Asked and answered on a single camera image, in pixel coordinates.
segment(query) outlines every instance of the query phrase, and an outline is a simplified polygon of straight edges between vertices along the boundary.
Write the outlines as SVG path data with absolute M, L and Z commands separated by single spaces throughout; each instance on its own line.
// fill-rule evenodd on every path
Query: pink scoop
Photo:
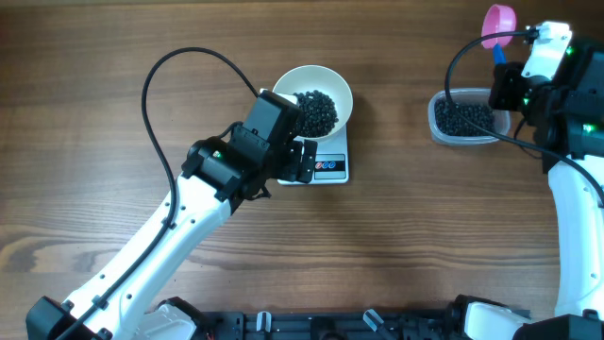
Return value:
M 510 32 L 516 29 L 516 13 L 504 5 L 492 5 L 482 23 L 482 36 L 487 34 Z M 484 48 L 493 48 L 499 43 L 501 47 L 507 45 L 512 37 L 493 38 L 482 42 Z

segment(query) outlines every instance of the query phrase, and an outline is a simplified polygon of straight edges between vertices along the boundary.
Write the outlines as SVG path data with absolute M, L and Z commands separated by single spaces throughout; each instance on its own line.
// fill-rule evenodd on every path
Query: black cable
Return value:
M 107 291 L 105 291 L 105 293 L 96 302 L 93 303 L 91 308 L 89 308 L 67 330 L 65 330 L 57 338 L 57 340 L 66 339 L 77 328 L 82 326 L 84 324 L 84 322 L 94 312 L 96 312 L 98 310 L 99 306 L 103 306 L 107 302 L 107 300 L 111 297 L 111 295 L 122 285 L 122 283 L 124 283 L 130 277 L 130 275 L 132 275 L 132 273 L 139 267 L 139 265 L 141 265 L 141 263 L 147 258 L 147 256 L 149 256 L 149 254 L 153 251 L 155 246 L 159 243 L 159 241 L 161 240 L 163 235 L 166 233 L 166 231 L 172 225 L 172 220 L 174 219 L 174 215 L 176 213 L 176 204 L 177 204 L 176 181 L 174 179 L 174 175 L 172 174 L 172 169 L 170 168 L 170 164 L 168 163 L 168 160 L 166 159 L 166 157 L 163 155 L 163 151 L 161 151 L 161 147 L 159 146 L 158 140 L 155 137 L 155 133 L 153 132 L 153 129 L 151 128 L 151 123 L 149 122 L 149 116 L 147 114 L 147 93 L 149 91 L 149 84 L 151 83 L 151 79 L 153 78 L 153 75 L 158 71 L 159 67 L 165 61 L 170 59 L 171 57 L 177 56 L 177 55 L 185 53 L 185 52 L 206 53 L 206 54 L 209 54 L 209 55 L 212 55 L 212 56 L 218 58 L 219 60 L 224 61 L 228 66 L 230 66 L 237 73 L 237 75 L 239 75 L 239 77 L 241 77 L 241 79 L 243 80 L 245 85 L 247 85 L 247 87 L 251 90 L 252 94 L 254 94 L 254 96 L 258 97 L 258 92 L 256 91 L 256 89 L 254 89 L 254 86 L 252 86 L 252 84 L 249 82 L 249 80 L 247 80 L 247 77 L 243 74 L 243 72 L 234 63 L 232 63 L 229 59 L 227 59 L 227 57 L 221 55 L 218 52 L 212 51 L 208 48 L 203 48 L 203 47 L 179 48 L 176 51 L 172 51 L 172 52 L 168 53 L 167 55 L 163 56 L 160 60 L 158 60 L 158 62 L 156 62 L 155 65 L 153 65 L 153 68 L 151 68 L 151 71 L 149 71 L 149 74 L 147 75 L 147 78 L 144 81 L 143 93 L 141 95 L 141 109 L 143 112 L 144 127 L 147 130 L 149 139 L 151 139 L 151 144 L 153 144 L 155 151 L 158 153 L 159 160 L 161 161 L 161 165 L 163 165 L 163 169 L 166 172 L 166 176 L 168 177 L 168 182 L 170 184 L 170 210 L 168 212 L 168 216 L 164 219 L 163 226 L 161 226 L 161 229 L 159 230 L 158 234 L 155 236 L 153 241 L 151 241 L 149 246 L 144 250 L 144 252 L 141 254 L 141 256 L 139 256 L 139 258 L 126 270 L 126 272 L 124 272 L 124 274 L 122 274 L 122 276 L 120 276 L 120 278 L 115 283 L 113 283 L 112 286 L 110 288 L 108 288 Z M 228 127 L 226 129 L 226 131 L 221 134 L 221 136 L 222 137 L 226 136 L 229 131 L 234 129 L 235 126 L 240 123 L 241 122 L 235 122 L 235 123 L 231 124 L 231 126 Z
M 520 120 L 520 122 L 518 123 L 518 126 L 516 127 L 516 131 L 513 132 L 513 139 L 515 141 L 518 140 L 518 133 L 520 133 L 520 130 L 522 129 L 522 127 L 525 125 L 525 123 L 527 122 L 527 118 L 522 118 L 522 120 Z M 526 153 L 527 155 L 531 156 L 533 159 L 535 160 L 540 160 L 541 157 L 539 156 L 535 156 L 533 154 L 531 154 L 530 152 L 528 152 L 523 146 L 519 145 L 518 147 L 520 147 L 520 149 L 522 150 L 522 152 Z
M 470 126 L 472 126 L 473 128 L 478 129 L 479 131 L 489 135 L 489 136 L 493 136 L 501 141 L 504 142 L 508 142 L 508 143 L 512 143 L 514 145 L 519 145 L 531 150 L 535 150 L 535 151 L 539 151 L 542 154 L 545 155 L 549 155 L 552 156 L 556 159 L 558 159 L 560 162 L 564 162 L 566 164 L 568 164 L 569 166 L 571 166 L 573 169 L 579 171 L 580 174 L 582 174 L 585 179 L 587 179 L 587 181 L 594 187 L 594 189 L 596 190 L 596 194 L 598 195 L 598 197 L 600 198 L 601 202 L 604 204 L 604 188 L 602 188 L 599 183 L 596 181 L 596 179 L 590 175 L 589 172 L 587 172 L 587 170 L 583 169 L 582 166 L 578 165 L 576 162 L 574 162 L 573 160 L 559 155 L 551 150 L 548 150 L 546 148 L 540 147 L 538 145 L 535 144 L 531 144 L 531 143 L 527 143 L 527 142 L 523 142 L 523 141 L 517 141 L 514 140 L 513 138 L 510 138 L 508 136 L 502 135 L 500 133 L 496 133 L 496 132 L 492 132 L 486 128 L 482 128 L 476 124 L 474 124 L 474 122 L 472 122 L 471 120 L 469 120 L 468 118 L 466 118 L 463 114 L 459 113 L 457 111 L 457 109 L 455 108 L 455 103 L 453 102 L 453 97 L 451 96 L 451 75 L 453 74 L 453 69 L 455 68 L 455 66 L 457 65 L 457 63 L 460 61 L 461 57 L 467 52 L 469 51 L 472 47 L 478 45 L 479 43 L 482 43 L 484 41 L 487 41 L 489 39 L 493 39 L 493 38 L 499 38 L 499 37 L 510 37 L 510 36 L 529 36 L 534 34 L 534 31 L 529 30 L 529 31 L 513 31 L 513 32 L 501 32 L 501 33 L 495 33 L 495 34 L 489 34 L 486 36 L 483 36 L 481 38 L 478 38 L 470 43 L 468 43 L 464 48 L 461 49 L 460 52 L 458 52 L 458 54 L 455 56 L 455 58 L 451 61 L 451 63 L 449 64 L 448 69 L 446 70 L 446 76 L 445 76 L 445 95 L 446 95 L 446 101 L 449 103 L 449 106 L 451 107 L 451 110 L 453 112 L 455 112 L 455 114 L 458 114 L 461 119 L 463 119 L 467 124 L 469 124 Z

